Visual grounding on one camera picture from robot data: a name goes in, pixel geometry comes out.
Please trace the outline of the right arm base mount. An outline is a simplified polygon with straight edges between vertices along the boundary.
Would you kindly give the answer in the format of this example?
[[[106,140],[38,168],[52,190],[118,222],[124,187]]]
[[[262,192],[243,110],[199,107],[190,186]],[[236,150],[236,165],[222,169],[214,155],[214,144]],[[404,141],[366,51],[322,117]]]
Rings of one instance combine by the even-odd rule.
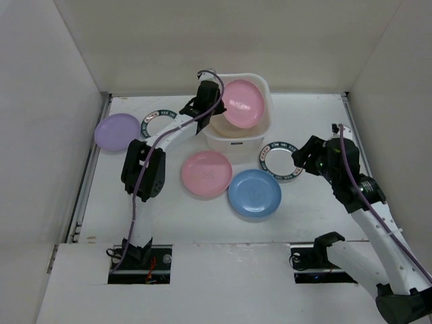
[[[357,284],[339,267],[319,260],[313,244],[292,244],[289,264],[296,284]]]

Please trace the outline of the cream plate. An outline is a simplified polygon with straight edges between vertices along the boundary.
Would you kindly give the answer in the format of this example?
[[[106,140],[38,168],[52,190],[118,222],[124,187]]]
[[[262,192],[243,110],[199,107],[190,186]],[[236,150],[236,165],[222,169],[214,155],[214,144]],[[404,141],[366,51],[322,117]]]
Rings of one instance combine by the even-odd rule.
[[[257,127],[239,128],[228,122],[223,114],[214,115],[210,119],[210,125],[214,128],[216,133],[226,138],[245,138],[259,135],[259,129]]]

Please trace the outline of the purple plate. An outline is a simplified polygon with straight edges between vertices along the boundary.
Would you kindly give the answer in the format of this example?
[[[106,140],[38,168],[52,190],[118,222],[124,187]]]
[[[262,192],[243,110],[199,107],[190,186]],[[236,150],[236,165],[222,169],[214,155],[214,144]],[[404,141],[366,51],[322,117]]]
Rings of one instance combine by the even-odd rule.
[[[121,152],[140,136],[140,122],[127,113],[117,113],[101,120],[94,131],[97,146],[109,152]]]

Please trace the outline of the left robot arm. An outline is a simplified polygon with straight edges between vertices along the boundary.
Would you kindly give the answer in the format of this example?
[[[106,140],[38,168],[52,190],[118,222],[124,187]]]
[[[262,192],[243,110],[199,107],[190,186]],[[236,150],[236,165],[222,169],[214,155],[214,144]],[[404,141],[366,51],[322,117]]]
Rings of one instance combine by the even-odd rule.
[[[138,217],[136,200],[140,198],[145,203],[161,192],[165,184],[168,150],[199,134],[209,125],[213,115],[225,112],[223,92],[221,80],[202,81],[196,96],[186,103],[164,130],[145,141],[133,140],[129,144],[121,182],[132,196],[132,220],[128,237],[121,243],[121,262],[131,262],[137,267],[150,263],[153,243],[151,223]]]

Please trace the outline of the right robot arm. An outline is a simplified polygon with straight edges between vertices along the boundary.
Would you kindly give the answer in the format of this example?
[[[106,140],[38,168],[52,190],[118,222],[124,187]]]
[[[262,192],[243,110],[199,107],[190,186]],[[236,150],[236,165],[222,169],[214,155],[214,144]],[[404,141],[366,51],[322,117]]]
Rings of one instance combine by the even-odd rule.
[[[360,152],[354,142],[311,136],[292,158],[296,167],[328,181],[333,195],[362,228],[381,261],[370,261],[341,234],[329,232],[315,238],[313,247],[305,252],[294,250],[293,268],[342,269],[372,296],[387,323],[411,323],[429,316],[431,274],[409,249],[378,183],[360,172]]]

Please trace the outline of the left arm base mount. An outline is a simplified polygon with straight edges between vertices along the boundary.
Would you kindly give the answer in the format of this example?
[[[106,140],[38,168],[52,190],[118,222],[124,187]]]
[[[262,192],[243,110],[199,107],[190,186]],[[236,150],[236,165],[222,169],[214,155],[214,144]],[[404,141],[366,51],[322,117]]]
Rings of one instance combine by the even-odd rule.
[[[152,245],[144,248],[129,245],[124,258],[122,247],[109,248],[111,259],[108,284],[169,284],[171,279],[172,245]]]

